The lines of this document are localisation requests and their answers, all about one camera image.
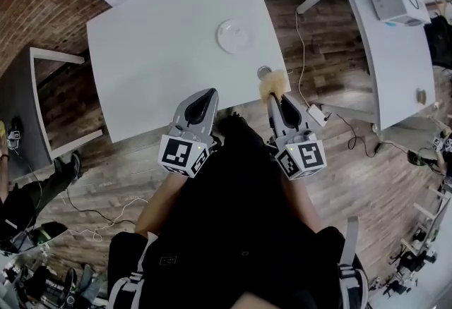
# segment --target black shirt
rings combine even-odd
[[[0,200],[0,247],[3,242],[36,222],[35,207],[25,191],[16,187],[9,192],[5,202]]]
[[[334,228],[316,235],[293,216],[280,175],[266,152],[237,156],[224,147],[212,154],[147,251],[140,308],[231,308],[244,292],[280,308],[332,308],[343,237]],[[138,234],[113,238],[109,293],[136,271],[146,242]],[[328,296],[319,284],[326,271]],[[309,306],[314,297],[318,306]],[[118,296],[114,307],[130,300]]]

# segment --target floor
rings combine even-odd
[[[302,73],[303,48],[295,30],[295,8],[304,0],[266,0],[289,73],[292,95],[302,101],[298,80]],[[301,90],[310,102],[327,99],[352,104],[369,101],[371,86],[359,31],[347,0],[322,0],[299,21],[305,43],[306,68]],[[450,107],[451,81],[447,72],[434,69],[439,118]],[[105,129],[89,62],[74,66],[43,85],[39,92],[42,113],[52,146],[95,129]],[[260,102],[242,107],[250,126],[265,139],[271,135],[266,108]],[[377,144],[368,123],[348,120],[362,136],[369,156]],[[69,188],[72,203],[79,209],[99,210],[109,218],[118,217],[122,207],[134,198],[150,198],[165,173],[157,164],[159,139],[166,128],[111,144],[104,136],[81,148],[84,175]],[[441,177],[426,167],[409,164],[404,152],[384,145],[374,158],[367,157],[363,142],[347,148],[350,128],[337,116],[318,131],[323,139],[328,167],[307,178],[310,197],[324,225],[345,229],[347,218],[360,220],[359,256],[369,278],[391,271],[388,257],[397,251],[400,238],[415,223],[412,204],[431,200],[427,187],[436,188]],[[37,173],[45,178],[52,168]],[[135,201],[121,219],[137,220],[144,202]],[[108,225],[94,212],[78,212],[63,193],[43,211],[39,222],[59,221],[74,231]],[[120,231],[132,231],[133,224],[117,224],[98,231],[100,237],[85,232],[67,232],[50,244],[46,262],[58,275],[68,266],[79,268],[88,262],[97,271],[106,268],[111,238]]]

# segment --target person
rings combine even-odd
[[[6,135],[0,135],[0,249],[9,252],[17,234],[35,225],[42,209],[80,176],[81,159],[77,152],[68,164],[54,160],[55,173],[44,181],[33,181],[9,190],[9,151]]]
[[[112,239],[109,308],[138,308],[127,285],[142,278],[139,308],[339,308],[343,236],[242,117],[218,128],[196,177],[168,174],[135,233]]]

